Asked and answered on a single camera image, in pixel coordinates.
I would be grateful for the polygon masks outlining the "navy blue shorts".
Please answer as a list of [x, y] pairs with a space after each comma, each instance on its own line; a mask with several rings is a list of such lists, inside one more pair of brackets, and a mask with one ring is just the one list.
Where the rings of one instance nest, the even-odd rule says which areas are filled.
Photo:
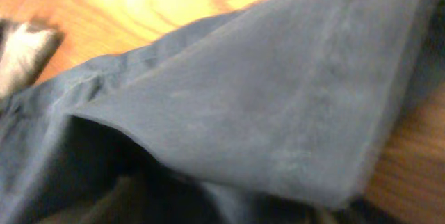
[[1, 103], [2, 223], [298, 223], [444, 80], [443, 0], [267, 0]]

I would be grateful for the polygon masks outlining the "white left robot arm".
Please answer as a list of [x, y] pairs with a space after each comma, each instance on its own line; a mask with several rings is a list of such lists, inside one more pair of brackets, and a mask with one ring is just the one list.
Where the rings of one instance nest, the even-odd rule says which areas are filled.
[[64, 38], [43, 21], [1, 19], [1, 98], [35, 83]]

